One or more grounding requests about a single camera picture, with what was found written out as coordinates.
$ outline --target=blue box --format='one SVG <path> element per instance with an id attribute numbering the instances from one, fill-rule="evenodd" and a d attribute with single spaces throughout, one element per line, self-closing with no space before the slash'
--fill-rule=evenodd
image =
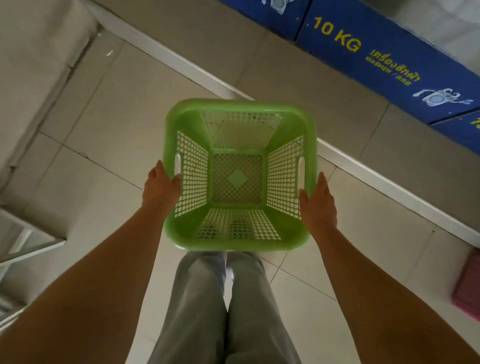
<path id="1" fill-rule="evenodd" d="M 359 0 L 313 0 L 295 44 L 424 123 L 480 107 L 480 77 Z"/>
<path id="2" fill-rule="evenodd" d="M 310 0 L 220 0 L 258 24 L 294 40 Z"/>
<path id="3" fill-rule="evenodd" d="M 431 125 L 433 129 L 480 154 L 480 110 Z"/>

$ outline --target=left hand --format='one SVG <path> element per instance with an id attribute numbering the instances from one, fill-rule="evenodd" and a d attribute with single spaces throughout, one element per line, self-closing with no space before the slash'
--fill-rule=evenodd
<path id="1" fill-rule="evenodd" d="M 180 194 L 180 175 L 177 174 L 170 180 L 162 161 L 159 160 L 148 173 L 148 179 L 145 182 L 142 194 L 142 206 L 164 208 L 165 215 L 168 215 L 180 198 Z"/>

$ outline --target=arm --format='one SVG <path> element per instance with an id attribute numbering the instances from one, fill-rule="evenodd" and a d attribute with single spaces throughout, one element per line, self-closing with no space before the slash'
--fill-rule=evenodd
<path id="1" fill-rule="evenodd" d="M 125 363 L 163 222 L 179 196 L 179 177 L 171 181 L 158 161 L 138 211 L 0 336 L 2 363 Z"/>
<path id="2" fill-rule="evenodd" d="M 426 303 L 358 251 L 336 228 L 323 173 L 300 212 L 322 254 L 362 363 L 480 363 L 477 353 Z"/>

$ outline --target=forearm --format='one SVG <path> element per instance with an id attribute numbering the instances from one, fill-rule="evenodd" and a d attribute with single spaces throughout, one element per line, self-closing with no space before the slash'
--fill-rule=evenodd
<path id="1" fill-rule="evenodd" d="M 364 363 L 478 363 L 427 304 L 358 251 L 333 226 L 312 232 Z"/>
<path id="2" fill-rule="evenodd" d="M 159 206 L 140 208 L 53 282 L 0 336 L 2 362 L 124 362 L 165 216 Z"/>

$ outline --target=gray wall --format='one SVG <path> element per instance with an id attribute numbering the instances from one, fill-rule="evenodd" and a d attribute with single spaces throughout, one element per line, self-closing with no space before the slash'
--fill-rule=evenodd
<path id="1" fill-rule="evenodd" d="M 95 31 L 77 0 L 0 4 L 0 169 Z"/>

